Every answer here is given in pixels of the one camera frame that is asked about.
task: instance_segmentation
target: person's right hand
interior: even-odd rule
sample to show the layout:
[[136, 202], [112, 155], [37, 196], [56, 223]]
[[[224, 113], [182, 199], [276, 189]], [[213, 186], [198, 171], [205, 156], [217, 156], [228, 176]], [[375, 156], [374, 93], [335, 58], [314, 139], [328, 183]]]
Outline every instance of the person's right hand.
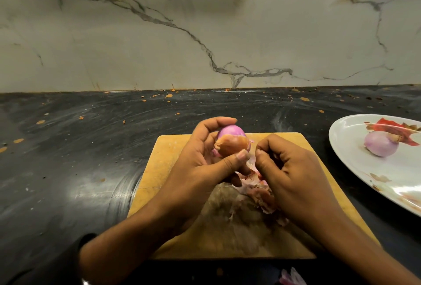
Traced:
[[344, 216], [315, 153], [271, 134], [257, 144], [255, 155], [277, 205], [294, 223], [314, 233]]

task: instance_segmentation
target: plate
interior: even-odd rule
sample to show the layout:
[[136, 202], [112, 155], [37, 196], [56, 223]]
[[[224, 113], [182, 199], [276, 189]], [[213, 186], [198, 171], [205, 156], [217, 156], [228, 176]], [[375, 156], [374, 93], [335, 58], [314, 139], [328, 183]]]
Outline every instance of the plate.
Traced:
[[[397, 151], [387, 157], [364, 146], [371, 131], [398, 134]], [[378, 114], [340, 118], [329, 130], [340, 160], [369, 186], [408, 211], [421, 216], [421, 122]]]

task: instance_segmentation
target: person's left hand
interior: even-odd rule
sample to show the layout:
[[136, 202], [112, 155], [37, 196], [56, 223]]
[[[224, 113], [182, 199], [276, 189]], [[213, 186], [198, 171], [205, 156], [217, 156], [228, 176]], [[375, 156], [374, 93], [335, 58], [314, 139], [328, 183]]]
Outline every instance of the person's left hand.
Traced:
[[234, 185], [241, 186], [234, 171], [244, 175], [250, 173], [245, 165], [250, 158], [246, 150], [224, 159], [216, 158], [212, 152], [218, 134], [213, 131], [235, 122], [235, 118], [228, 117], [200, 122], [161, 190], [151, 200], [176, 220], [176, 234], [181, 234], [193, 224], [217, 184], [230, 180]]

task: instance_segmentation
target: yellow cutting board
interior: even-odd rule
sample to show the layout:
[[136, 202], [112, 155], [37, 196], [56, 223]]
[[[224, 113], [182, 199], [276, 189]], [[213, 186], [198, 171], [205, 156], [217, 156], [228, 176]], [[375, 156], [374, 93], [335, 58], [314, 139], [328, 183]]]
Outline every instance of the yellow cutting board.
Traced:
[[[255, 142], [270, 133], [248, 133]], [[301, 133], [277, 133], [295, 144], [314, 151]], [[128, 216], [144, 206], [159, 191], [182, 148], [190, 138], [186, 135], [160, 136], [152, 150], [143, 177], [134, 196]], [[345, 213], [373, 240], [377, 239], [339, 185], [319, 159], [333, 192]], [[243, 206], [233, 220], [229, 220], [231, 204], [238, 192], [224, 183], [217, 186], [202, 213], [182, 235], [166, 242], [153, 258], [315, 258], [321, 247], [292, 223], [282, 228], [253, 206]]]

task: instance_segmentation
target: white marble wall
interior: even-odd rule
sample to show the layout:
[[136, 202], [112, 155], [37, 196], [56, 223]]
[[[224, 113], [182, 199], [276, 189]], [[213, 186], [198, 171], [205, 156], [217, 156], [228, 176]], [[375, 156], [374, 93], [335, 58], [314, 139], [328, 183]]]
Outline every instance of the white marble wall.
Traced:
[[421, 0], [0, 0], [0, 91], [421, 83]]

